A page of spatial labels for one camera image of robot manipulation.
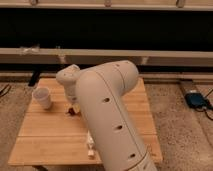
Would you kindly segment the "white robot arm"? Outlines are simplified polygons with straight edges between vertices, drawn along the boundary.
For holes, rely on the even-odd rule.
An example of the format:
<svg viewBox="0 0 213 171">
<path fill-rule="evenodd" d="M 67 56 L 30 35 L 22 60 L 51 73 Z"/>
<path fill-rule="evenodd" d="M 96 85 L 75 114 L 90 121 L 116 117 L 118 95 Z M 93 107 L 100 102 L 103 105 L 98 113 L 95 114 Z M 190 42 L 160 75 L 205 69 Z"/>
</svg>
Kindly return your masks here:
<svg viewBox="0 0 213 171">
<path fill-rule="evenodd" d="M 67 100 L 80 106 L 106 171 L 157 171 L 122 101 L 138 77 L 128 60 L 87 69 L 73 64 L 56 74 Z"/>
</svg>

